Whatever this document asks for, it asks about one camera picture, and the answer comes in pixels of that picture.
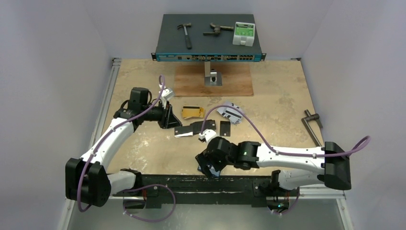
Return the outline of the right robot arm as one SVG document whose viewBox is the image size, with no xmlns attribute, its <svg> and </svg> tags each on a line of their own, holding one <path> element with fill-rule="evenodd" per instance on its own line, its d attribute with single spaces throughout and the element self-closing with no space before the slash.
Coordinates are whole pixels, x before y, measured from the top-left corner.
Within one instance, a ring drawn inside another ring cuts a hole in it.
<svg viewBox="0 0 406 230">
<path fill-rule="evenodd" d="M 254 141 L 234 144 L 214 137 L 195 159 L 208 178 L 214 176 L 211 169 L 218 172 L 228 165 L 242 170 L 281 167 L 282 170 L 272 172 L 269 181 L 269 189 L 275 195 L 313 184 L 335 190 L 351 189 L 350 158 L 335 142 L 306 149 L 268 147 Z"/>
</svg>

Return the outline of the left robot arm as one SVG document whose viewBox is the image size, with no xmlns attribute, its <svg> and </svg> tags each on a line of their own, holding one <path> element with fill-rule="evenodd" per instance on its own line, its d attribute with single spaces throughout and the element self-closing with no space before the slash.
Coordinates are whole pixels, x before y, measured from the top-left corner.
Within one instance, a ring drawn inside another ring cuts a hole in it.
<svg viewBox="0 0 406 230">
<path fill-rule="evenodd" d="M 67 199 L 102 207 L 114 194 L 126 191 L 131 196 L 142 192 L 141 173 L 123 169 L 109 174 L 106 169 L 124 142 L 145 121 L 157 122 L 161 129 L 180 127 L 169 100 L 174 91 L 161 87 L 158 98 L 152 100 L 150 90 L 134 87 L 130 98 L 114 113 L 109 127 L 100 139 L 80 158 L 71 158 L 65 165 L 65 195 Z"/>
</svg>

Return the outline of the navy blue card holder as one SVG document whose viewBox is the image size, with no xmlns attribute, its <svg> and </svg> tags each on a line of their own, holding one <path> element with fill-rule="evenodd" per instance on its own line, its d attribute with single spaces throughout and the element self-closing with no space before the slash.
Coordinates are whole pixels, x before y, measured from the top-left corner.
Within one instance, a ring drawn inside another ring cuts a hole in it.
<svg viewBox="0 0 406 230">
<path fill-rule="evenodd" d="M 199 172 L 203 173 L 204 175 L 206 175 L 208 178 L 219 178 L 220 172 L 221 172 L 221 171 L 217 171 L 211 164 L 207 164 L 203 168 L 199 165 L 197 170 Z"/>
</svg>

